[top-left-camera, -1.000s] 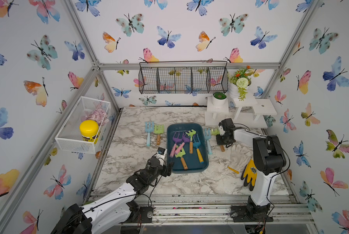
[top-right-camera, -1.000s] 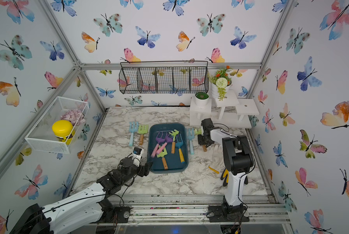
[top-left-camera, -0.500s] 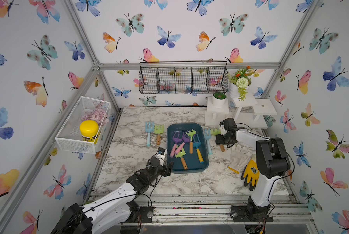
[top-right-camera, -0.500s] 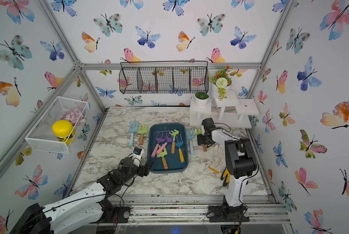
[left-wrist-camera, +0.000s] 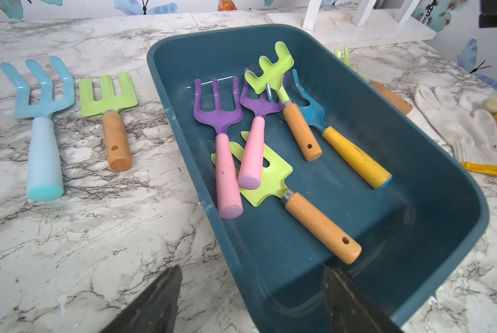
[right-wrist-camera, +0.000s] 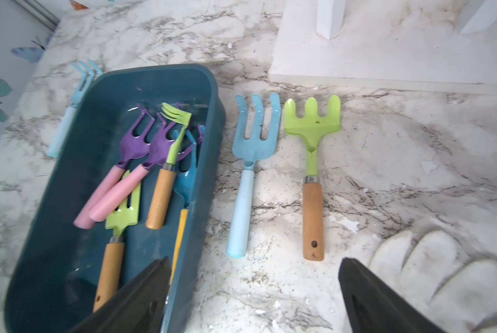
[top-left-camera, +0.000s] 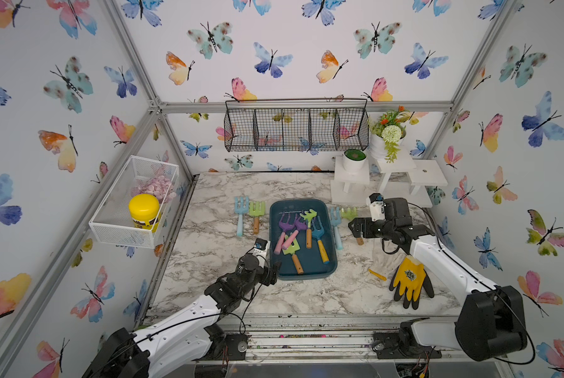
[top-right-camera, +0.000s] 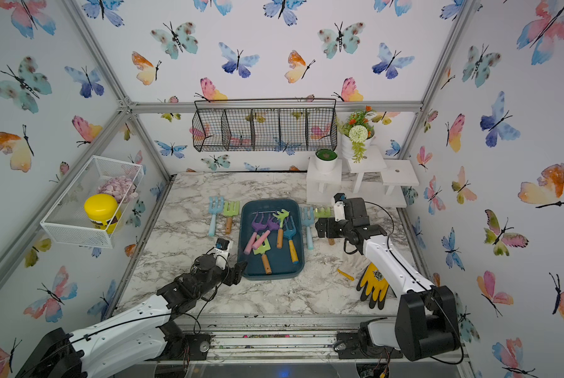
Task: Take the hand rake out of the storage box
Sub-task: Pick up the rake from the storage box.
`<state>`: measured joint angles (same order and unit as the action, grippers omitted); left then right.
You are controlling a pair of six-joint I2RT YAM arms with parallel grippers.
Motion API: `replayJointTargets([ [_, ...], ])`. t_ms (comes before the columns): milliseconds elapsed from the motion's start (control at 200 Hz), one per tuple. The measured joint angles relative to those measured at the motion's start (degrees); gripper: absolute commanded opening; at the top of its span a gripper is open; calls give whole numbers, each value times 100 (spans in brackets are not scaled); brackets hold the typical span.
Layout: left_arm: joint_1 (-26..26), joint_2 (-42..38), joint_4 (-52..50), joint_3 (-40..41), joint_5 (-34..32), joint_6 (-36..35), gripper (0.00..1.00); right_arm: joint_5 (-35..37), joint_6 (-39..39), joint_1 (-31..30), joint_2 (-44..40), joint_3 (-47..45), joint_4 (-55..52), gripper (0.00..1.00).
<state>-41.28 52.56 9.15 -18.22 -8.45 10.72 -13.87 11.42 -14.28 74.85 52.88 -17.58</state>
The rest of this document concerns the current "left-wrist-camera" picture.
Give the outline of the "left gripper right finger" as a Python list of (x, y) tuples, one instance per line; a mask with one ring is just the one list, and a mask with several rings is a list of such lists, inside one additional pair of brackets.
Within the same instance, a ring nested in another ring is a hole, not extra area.
[(324, 269), (322, 291), (331, 331), (402, 331), (341, 269)]

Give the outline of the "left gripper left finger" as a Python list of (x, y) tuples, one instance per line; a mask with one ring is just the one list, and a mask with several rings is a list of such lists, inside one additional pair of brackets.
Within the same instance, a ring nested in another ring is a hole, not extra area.
[(176, 265), (163, 271), (103, 332), (173, 332), (183, 276)]

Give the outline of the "purple fork pink handle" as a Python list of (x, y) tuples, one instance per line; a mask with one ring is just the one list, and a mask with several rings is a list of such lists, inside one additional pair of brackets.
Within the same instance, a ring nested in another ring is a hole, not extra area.
[(218, 80), (212, 81), (215, 109), (212, 112), (201, 110), (201, 81), (195, 80), (194, 118), (200, 123), (212, 126), (216, 130), (216, 197), (217, 210), (222, 219), (235, 219), (244, 209), (237, 182), (233, 156), (230, 150), (230, 140), (227, 134), (229, 126), (239, 123), (243, 111), (239, 101), (239, 79), (233, 78), (233, 97), (235, 109), (225, 111), (221, 106)]

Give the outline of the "teal plastic storage box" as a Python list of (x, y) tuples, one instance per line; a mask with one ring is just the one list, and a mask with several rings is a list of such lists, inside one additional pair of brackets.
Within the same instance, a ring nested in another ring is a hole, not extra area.
[[(283, 41), (301, 85), (326, 110), (326, 122), (393, 176), (372, 189), (324, 140), (323, 155), (303, 157), (289, 127), (266, 118), (265, 142), (293, 167), (287, 185), (362, 247), (344, 264), (274, 196), (223, 220), (216, 209), (215, 130), (194, 119), (194, 82), (202, 107), (214, 107), (212, 80), (226, 110), (233, 80), (276, 61)], [(399, 110), (359, 79), (310, 34), (292, 26), (245, 26), (168, 37), (147, 62), (198, 198), (251, 319), (261, 332), (329, 332), (322, 294), (326, 267), (348, 273), (397, 325), (404, 324), (456, 269), (484, 234), (489, 211), (473, 177)]]

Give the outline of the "light blue fork rake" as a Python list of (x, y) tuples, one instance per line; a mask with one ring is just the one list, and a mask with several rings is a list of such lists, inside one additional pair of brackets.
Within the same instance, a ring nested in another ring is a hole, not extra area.
[(15, 67), (3, 62), (0, 68), (17, 88), (14, 118), (33, 119), (26, 195), (33, 201), (52, 201), (60, 198), (64, 193), (60, 154), (52, 115), (74, 104), (74, 79), (60, 58), (57, 56), (50, 58), (50, 63), (63, 82), (63, 97), (56, 101), (53, 99), (54, 84), (40, 64), (32, 59), (26, 60), (25, 63), (40, 83), (40, 102), (36, 105), (29, 103), (31, 89)]

